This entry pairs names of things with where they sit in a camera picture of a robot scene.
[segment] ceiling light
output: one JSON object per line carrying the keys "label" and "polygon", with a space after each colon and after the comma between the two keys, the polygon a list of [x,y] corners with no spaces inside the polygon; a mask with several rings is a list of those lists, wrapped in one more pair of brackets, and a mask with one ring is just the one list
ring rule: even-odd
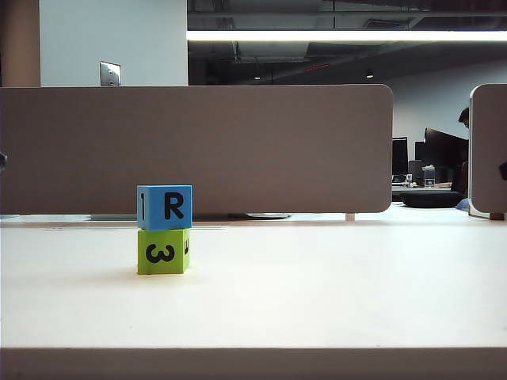
{"label": "ceiling light", "polygon": [[189,30],[189,41],[506,42],[507,32],[409,30]]}

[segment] desk divider panel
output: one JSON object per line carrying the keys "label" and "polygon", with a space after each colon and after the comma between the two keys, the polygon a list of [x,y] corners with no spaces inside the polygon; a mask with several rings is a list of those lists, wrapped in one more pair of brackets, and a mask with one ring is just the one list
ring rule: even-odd
{"label": "desk divider panel", "polygon": [[507,84],[471,94],[470,198],[482,212],[507,212]]}
{"label": "desk divider panel", "polygon": [[0,89],[2,213],[131,214],[192,184],[195,214],[380,212],[384,85]]}

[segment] green cube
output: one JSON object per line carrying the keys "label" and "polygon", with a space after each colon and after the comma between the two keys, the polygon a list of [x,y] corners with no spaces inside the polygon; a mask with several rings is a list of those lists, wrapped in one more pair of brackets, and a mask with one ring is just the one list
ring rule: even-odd
{"label": "green cube", "polygon": [[184,273],[189,267],[189,229],[137,232],[137,273]]}

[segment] stacked blocks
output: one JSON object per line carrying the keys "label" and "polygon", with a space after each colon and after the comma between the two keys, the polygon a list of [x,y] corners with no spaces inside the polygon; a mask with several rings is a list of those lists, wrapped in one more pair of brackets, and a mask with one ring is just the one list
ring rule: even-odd
{"label": "stacked blocks", "polygon": [[191,185],[137,187],[137,273],[183,273],[189,267]]}

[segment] wall outlet plate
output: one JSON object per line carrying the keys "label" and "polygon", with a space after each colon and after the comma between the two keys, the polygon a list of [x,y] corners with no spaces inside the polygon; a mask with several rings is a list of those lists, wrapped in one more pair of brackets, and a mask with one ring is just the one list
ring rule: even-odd
{"label": "wall outlet plate", "polygon": [[121,86],[120,65],[101,61],[101,86],[102,87],[119,87]]}

